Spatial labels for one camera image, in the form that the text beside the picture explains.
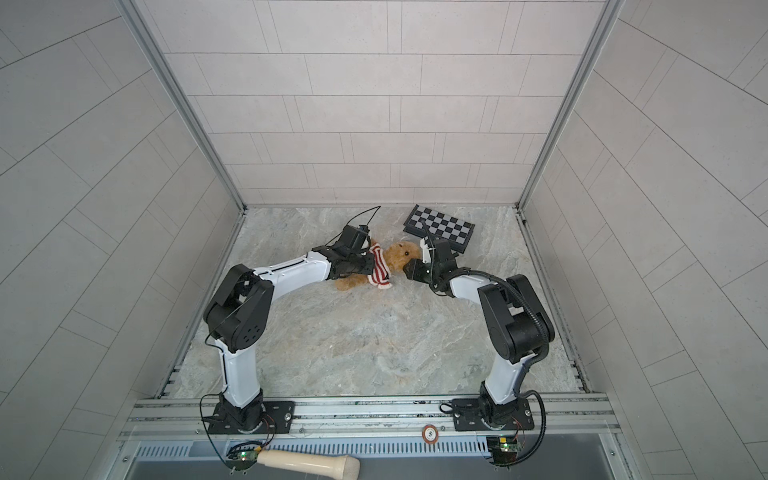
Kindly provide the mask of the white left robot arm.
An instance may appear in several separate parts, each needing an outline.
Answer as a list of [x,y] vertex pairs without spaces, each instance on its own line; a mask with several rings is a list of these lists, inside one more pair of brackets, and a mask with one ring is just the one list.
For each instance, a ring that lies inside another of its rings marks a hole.
[[366,225],[345,225],[329,244],[277,265],[233,266],[204,310],[211,346],[220,351],[223,387],[214,413],[202,419],[214,434],[285,431],[264,406],[256,368],[257,340],[274,300],[307,285],[371,274],[375,260]]

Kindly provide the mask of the brown teddy bear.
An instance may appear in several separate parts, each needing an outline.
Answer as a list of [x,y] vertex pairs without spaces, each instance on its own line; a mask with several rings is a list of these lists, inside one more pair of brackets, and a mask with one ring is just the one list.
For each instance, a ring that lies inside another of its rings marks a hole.
[[371,274],[352,274],[347,278],[335,281],[338,291],[347,291],[362,285],[371,285],[379,290],[387,290],[393,286],[394,274],[404,272],[405,265],[411,260],[421,260],[421,247],[413,242],[400,241],[391,244],[386,249],[374,241],[369,249],[374,257],[374,269]]

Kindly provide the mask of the red white striped knit sweater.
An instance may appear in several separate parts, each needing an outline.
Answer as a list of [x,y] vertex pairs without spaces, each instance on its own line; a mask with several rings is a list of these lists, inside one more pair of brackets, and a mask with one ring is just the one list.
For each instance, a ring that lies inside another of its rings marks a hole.
[[372,273],[367,276],[368,282],[380,290],[391,288],[391,272],[384,257],[384,250],[379,243],[374,242],[369,248],[369,253],[374,260],[374,267]]

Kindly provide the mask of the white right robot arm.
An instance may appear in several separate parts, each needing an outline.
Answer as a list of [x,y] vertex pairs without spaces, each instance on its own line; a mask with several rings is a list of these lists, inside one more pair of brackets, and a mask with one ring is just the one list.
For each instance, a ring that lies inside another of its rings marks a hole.
[[548,355],[555,329],[530,281],[524,275],[502,279],[459,267],[445,239],[423,239],[420,247],[422,258],[408,261],[406,277],[428,285],[438,296],[480,305],[496,352],[479,396],[452,400],[441,410],[454,416],[458,431],[532,430],[528,398],[536,393],[523,392],[521,386],[531,366]]

